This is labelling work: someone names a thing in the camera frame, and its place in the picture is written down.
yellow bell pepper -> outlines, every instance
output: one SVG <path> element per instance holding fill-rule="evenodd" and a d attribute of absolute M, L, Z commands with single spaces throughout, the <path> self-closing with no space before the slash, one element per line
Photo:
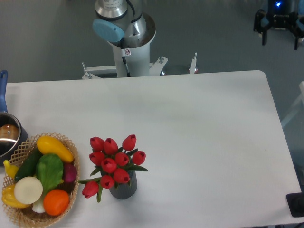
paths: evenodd
<path fill-rule="evenodd" d="M 14 207 L 14 208 L 26 208 L 29 207 L 30 204 L 23 204 L 20 203 L 18 200 L 16 200 L 14 195 L 14 189 L 15 185 L 7 186 L 2 191 L 2 202 L 8 206 Z"/>
<path fill-rule="evenodd" d="M 39 137 L 37 139 L 37 147 L 42 154 L 54 153 L 63 162 L 71 163 L 74 160 L 71 151 L 60 140 L 51 136 L 44 135 Z"/>
<path fill-rule="evenodd" d="M 5 160 L 3 162 L 3 164 L 4 164 L 5 172 L 7 173 L 7 175 L 9 177 L 11 177 L 12 179 L 14 179 L 19 168 L 15 165 L 11 165 L 8 160 Z"/>

pot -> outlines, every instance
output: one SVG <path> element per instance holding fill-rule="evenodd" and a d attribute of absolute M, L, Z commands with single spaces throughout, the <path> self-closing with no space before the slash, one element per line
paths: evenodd
<path fill-rule="evenodd" d="M 137 190 L 137 178 L 135 170 L 128 171 L 128 174 L 130 176 L 130 184 L 118 184 L 118 188 L 111 187 L 110 193 L 115 198 L 118 198 L 120 200 L 127 199 L 131 197 Z"/>
<path fill-rule="evenodd" d="M 5 101 L 8 72 L 0 72 L 0 166 L 9 160 L 14 151 L 28 138 L 20 121 L 8 113 Z"/>

blue cap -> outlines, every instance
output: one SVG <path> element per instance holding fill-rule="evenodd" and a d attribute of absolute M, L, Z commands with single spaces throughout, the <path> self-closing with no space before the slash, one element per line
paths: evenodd
<path fill-rule="evenodd" d="M 124 31 L 120 27 L 102 19 L 94 20 L 93 30 L 98 36 L 109 42 L 119 42 L 124 37 Z"/>

tulip leaf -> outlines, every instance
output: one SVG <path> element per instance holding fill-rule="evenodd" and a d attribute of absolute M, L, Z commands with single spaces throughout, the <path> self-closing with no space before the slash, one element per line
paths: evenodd
<path fill-rule="evenodd" d="M 95 181 L 95 182 L 99 182 L 100 181 L 100 177 L 97 178 L 93 178 L 93 179 L 85 179 L 85 180 L 79 180 L 78 183 L 79 184 L 86 184 L 90 181 Z"/>
<path fill-rule="evenodd" d="M 126 155 L 132 156 L 133 154 L 135 154 L 138 151 L 138 149 L 132 150 L 128 153 L 126 153 Z"/>
<path fill-rule="evenodd" d="M 122 168 L 123 168 L 124 170 L 128 170 L 128 168 L 132 167 L 132 165 L 133 165 L 132 163 L 129 163 L 129 164 L 123 166 Z"/>
<path fill-rule="evenodd" d="M 95 166 L 95 169 L 93 170 L 93 172 L 91 172 L 90 176 L 95 175 L 96 173 L 103 171 L 102 168 L 98 167 L 97 165 Z"/>
<path fill-rule="evenodd" d="M 148 170 L 140 165 L 134 165 L 132 164 L 130 167 L 125 169 L 126 171 L 136 170 L 136 171 L 144 171 L 147 172 Z"/>
<path fill-rule="evenodd" d="M 101 184 L 99 184 L 99 190 L 98 190 L 98 193 L 97 193 L 97 202 L 100 203 L 101 201 L 101 193 L 103 192 L 103 187 L 101 186 Z"/>

red tulip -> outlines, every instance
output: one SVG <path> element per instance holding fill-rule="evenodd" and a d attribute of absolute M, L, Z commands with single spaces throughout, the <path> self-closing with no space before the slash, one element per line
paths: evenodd
<path fill-rule="evenodd" d="M 102 176 L 100 180 L 100 184 L 105 189 L 110 189 L 114 186 L 115 181 L 109 175 Z"/>
<path fill-rule="evenodd" d="M 125 166 L 129 162 L 129 157 L 123 152 L 119 152 L 115 155 L 115 162 L 119 166 Z"/>
<path fill-rule="evenodd" d="M 105 159 L 105 154 L 102 152 L 93 152 L 89 154 L 89 158 L 95 165 L 101 166 L 101 162 Z"/>
<path fill-rule="evenodd" d="M 146 154 L 143 151 L 137 151 L 132 157 L 132 161 L 135 165 L 143 164 L 145 159 L 146 159 Z"/>
<path fill-rule="evenodd" d="M 130 176 L 126 170 L 119 168 L 114 172 L 113 179 L 119 184 L 126 184 L 130 180 Z"/>
<path fill-rule="evenodd" d="M 124 141 L 123 141 L 123 148 L 126 151 L 131 151 L 134 149 L 136 144 L 136 136 L 135 134 L 130 134 Z"/>
<path fill-rule="evenodd" d="M 90 144 L 93 151 L 102 151 L 104 149 L 104 140 L 99 137 L 90 138 Z"/>
<path fill-rule="evenodd" d="M 98 184 L 95 181 L 90 181 L 87 184 L 85 184 L 85 187 L 82 190 L 82 194 L 85 196 L 85 198 L 90 198 L 91 196 L 96 195 L 98 190 L 99 190 Z"/>
<path fill-rule="evenodd" d="M 107 138 L 104 143 L 104 152 L 106 154 L 112 155 L 117 153 L 118 146 L 113 139 Z"/>
<path fill-rule="evenodd" d="M 112 158 L 106 158 L 101 162 L 101 167 L 107 173 L 113 173 L 117 169 L 117 164 Z"/>

